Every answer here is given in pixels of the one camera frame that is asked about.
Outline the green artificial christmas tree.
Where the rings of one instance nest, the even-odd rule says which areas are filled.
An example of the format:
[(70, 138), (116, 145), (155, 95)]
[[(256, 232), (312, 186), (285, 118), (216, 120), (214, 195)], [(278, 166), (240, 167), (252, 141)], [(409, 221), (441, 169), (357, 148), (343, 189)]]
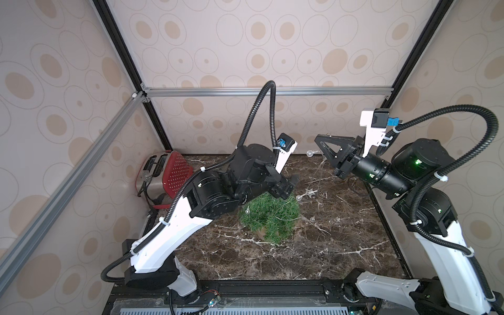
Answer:
[(239, 218), (265, 242), (281, 244), (293, 236), (300, 218), (299, 202), (293, 196), (284, 200), (265, 193), (242, 207)]

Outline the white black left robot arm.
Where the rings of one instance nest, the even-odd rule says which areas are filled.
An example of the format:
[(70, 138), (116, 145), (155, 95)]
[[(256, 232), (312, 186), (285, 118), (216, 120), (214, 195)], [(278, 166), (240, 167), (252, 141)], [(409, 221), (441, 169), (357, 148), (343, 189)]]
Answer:
[(181, 297), (198, 290), (196, 275), (178, 260), (175, 250), (213, 220), (264, 193), (288, 199), (299, 176), (286, 178), (281, 172), (296, 148), (293, 139), (281, 135), (273, 149), (261, 144), (236, 148), (225, 172), (202, 169), (182, 189), (173, 210), (133, 243), (125, 285), (140, 290), (168, 288)]

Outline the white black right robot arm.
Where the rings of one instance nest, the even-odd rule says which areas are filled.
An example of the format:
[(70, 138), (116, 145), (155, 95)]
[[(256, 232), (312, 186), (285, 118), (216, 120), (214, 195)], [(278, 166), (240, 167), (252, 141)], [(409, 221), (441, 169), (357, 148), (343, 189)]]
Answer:
[(451, 199), (434, 183), (454, 159), (441, 143), (417, 139), (391, 161), (365, 153), (362, 137), (319, 135), (316, 144), (339, 178), (354, 175), (384, 192), (409, 232), (421, 243), (435, 269), (431, 279), (399, 280), (360, 269), (346, 278), (349, 300), (375, 297), (419, 314), (503, 313), (503, 295), (493, 291), (463, 237)]

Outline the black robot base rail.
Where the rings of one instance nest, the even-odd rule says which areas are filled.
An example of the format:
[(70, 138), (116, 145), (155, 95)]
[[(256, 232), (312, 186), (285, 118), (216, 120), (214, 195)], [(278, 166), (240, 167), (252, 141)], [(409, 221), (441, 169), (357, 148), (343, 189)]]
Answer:
[(341, 280), (207, 280), (181, 297), (115, 287), (103, 314), (381, 314), (383, 301), (350, 302)]

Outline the clear bulb string light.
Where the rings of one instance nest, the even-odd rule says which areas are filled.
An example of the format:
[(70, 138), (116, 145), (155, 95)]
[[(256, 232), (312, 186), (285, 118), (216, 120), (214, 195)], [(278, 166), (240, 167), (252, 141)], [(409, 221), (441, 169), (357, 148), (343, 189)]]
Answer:
[[(319, 150), (308, 150), (307, 151), (307, 157), (308, 158), (312, 158), (314, 155), (321, 155), (322, 152), (319, 151)], [(315, 171), (314, 174), (316, 174), (318, 172), (318, 170), (324, 165), (324, 162), (326, 161), (326, 158), (323, 157), (322, 160), (321, 160), (321, 163), (319, 164), (318, 166), (318, 169)], [(295, 199), (297, 202), (300, 202), (304, 197), (308, 197), (308, 198), (313, 198), (315, 196), (315, 194), (317, 193), (318, 190), (313, 190), (311, 188), (306, 188), (305, 189), (305, 193), (304, 194), (299, 194), (299, 195), (296, 195)]]

